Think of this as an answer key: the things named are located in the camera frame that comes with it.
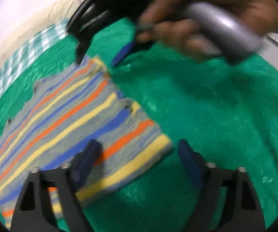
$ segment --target striped sweater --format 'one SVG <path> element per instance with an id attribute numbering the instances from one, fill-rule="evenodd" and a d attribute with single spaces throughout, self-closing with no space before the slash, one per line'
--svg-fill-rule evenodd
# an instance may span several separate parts
<path id="1" fill-rule="evenodd" d="M 139 104 L 123 97 L 99 58 L 86 56 L 79 67 L 38 80 L 34 91 L 0 138 L 0 209 L 7 227 L 30 170 L 70 161 L 90 139 L 101 142 L 103 151 L 76 193 L 82 207 L 130 183 L 172 147 Z M 54 188 L 50 196 L 60 218 Z"/>

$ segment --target green cloth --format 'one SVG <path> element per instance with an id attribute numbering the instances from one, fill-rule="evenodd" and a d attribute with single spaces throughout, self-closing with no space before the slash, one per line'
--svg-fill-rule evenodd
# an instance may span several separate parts
<path id="1" fill-rule="evenodd" d="M 108 64 L 132 32 L 127 20 L 113 24 L 95 36 L 89 55 L 99 54 Z M 0 99 L 0 136 L 8 116 L 31 98 L 32 83 L 68 66 L 75 45 L 67 36 L 11 85 Z M 270 64 L 255 55 L 236 67 L 223 59 L 199 65 L 157 44 L 110 72 L 125 96 L 137 100 L 175 144 L 185 138 L 220 167 L 246 167 L 266 226 L 272 223 L 278 215 L 278 72 Z M 95 231 L 181 231 L 197 196 L 174 150 L 84 212 Z M 66 229 L 64 220 L 59 225 Z"/>

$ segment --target pillow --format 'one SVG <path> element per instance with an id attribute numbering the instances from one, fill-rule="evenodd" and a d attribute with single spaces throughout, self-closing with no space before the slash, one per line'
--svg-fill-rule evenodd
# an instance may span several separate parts
<path id="1" fill-rule="evenodd" d="M 14 30 L 0 45 L 0 68 L 24 42 L 48 26 L 70 18 L 80 4 L 80 0 L 59 0 L 36 13 Z"/>

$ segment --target checkered blanket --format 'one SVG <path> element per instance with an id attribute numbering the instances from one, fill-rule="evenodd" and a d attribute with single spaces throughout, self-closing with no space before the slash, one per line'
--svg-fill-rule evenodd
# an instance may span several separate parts
<path id="1" fill-rule="evenodd" d="M 38 32 L 5 61 L 0 69 L 0 98 L 36 58 L 67 35 L 67 22 L 68 19 L 64 19 Z"/>

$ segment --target screw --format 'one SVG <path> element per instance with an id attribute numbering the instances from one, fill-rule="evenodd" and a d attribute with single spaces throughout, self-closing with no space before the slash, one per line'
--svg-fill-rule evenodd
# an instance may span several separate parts
<path id="1" fill-rule="evenodd" d="M 245 167 L 237 167 L 237 170 L 241 173 L 246 173 L 246 168 Z"/>
<path id="2" fill-rule="evenodd" d="M 213 162 L 207 162 L 206 163 L 206 167 L 209 167 L 209 168 L 217 168 L 217 165 Z"/>
<path id="3" fill-rule="evenodd" d="M 62 169 L 69 168 L 70 166 L 71 166 L 70 162 L 64 162 L 64 163 L 61 164 Z"/>
<path id="4" fill-rule="evenodd" d="M 40 171 L 40 167 L 33 167 L 32 173 L 38 173 Z"/>

